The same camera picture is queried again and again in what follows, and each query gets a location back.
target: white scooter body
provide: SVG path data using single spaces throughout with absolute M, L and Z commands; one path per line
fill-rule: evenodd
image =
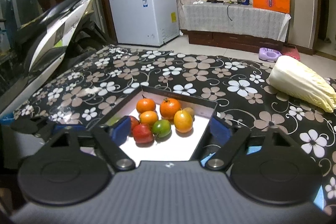
M 29 74 L 31 74 L 32 69 L 34 69 L 34 65 L 37 64 L 49 50 L 56 47 L 63 47 L 63 53 L 47 67 L 39 68 L 41 74 L 31 81 L 25 89 L 17 95 L 17 97 L 0 113 L 0 117 L 8 115 L 17 109 L 53 74 L 56 68 L 61 64 L 65 55 L 65 49 L 69 45 L 80 20 L 85 15 L 92 12 L 92 3 L 93 0 L 81 0 L 75 4 L 73 8 L 62 13 L 60 17 L 47 26 L 47 33 L 39 42 L 30 61 Z

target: black tray border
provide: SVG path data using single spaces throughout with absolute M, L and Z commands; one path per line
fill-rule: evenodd
M 192 96 L 182 95 L 182 94 L 178 94 L 178 93 L 174 93 L 174 92 L 170 92 L 170 91 L 165 91 L 165 90 L 159 90 L 159 89 L 153 88 L 151 86 L 139 86 L 135 90 L 133 90 L 118 105 L 116 105 L 109 113 L 107 113 L 103 118 L 101 118 L 97 123 L 95 123 L 89 130 L 94 130 L 95 127 L 100 127 L 100 126 L 104 125 L 111 117 L 113 117 L 115 114 L 117 114 L 118 111 L 120 111 L 128 102 L 130 102 L 140 92 L 154 93 L 154 94 L 161 95 L 161 96 L 164 96 L 164 97 L 174 98 L 176 100 L 181 100 L 181 101 L 188 102 L 188 103 L 202 105 L 202 106 L 210 107 L 210 108 L 213 109 L 212 115 L 209 119 L 209 122 L 206 126 L 206 129 L 203 132 L 203 135 L 200 138 L 194 152 L 192 153 L 191 158 L 189 159 L 189 160 L 198 160 L 199 155 L 200 155 L 204 145 L 206 144 L 206 142 L 208 140 L 208 137 L 209 137 L 209 134 L 210 134 L 210 131 L 208 130 L 209 123 L 211 121 L 211 118 L 216 113 L 216 108 L 217 108 L 217 105 L 218 105 L 218 103 L 215 102 L 215 101 L 210 101 L 210 100 L 206 100 L 206 99 L 203 99 L 203 98 L 196 98 L 196 97 L 192 97 Z

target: yellow fruit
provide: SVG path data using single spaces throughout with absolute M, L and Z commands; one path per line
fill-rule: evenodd
M 159 117 L 156 112 L 154 111 L 145 111 L 142 113 L 139 117 L 140 123 L 146 123 L 150 127 L 153 126 L 153 124 L 159 120 Z
M 188 112 L 191 115 L 191 117 L 194 119 L 195 111 L 191 107 L 186 107 L 184 110 Z
M 193 128 L 193 118 L 185 110 L 179 110 L 174 116 L 174 126 L 177 131 L 187 133 Z

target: chest freezer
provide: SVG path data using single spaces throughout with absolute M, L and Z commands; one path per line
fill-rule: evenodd
M 179 35 L 176 0 L 110 0 L 120 44 L 159 47 Z

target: red fruit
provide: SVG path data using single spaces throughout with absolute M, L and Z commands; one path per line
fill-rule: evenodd
M 131 132 L 133 131 L 133 129 L 138 125 L 140 124 L 139 120 L 134 117 L 134 116 L 130 116 L 131 118 Z
M 139 124 L 133 129 L 133 138 L 136 143 L 150 143 L 154 140 L 151 128 L 146 123 Z

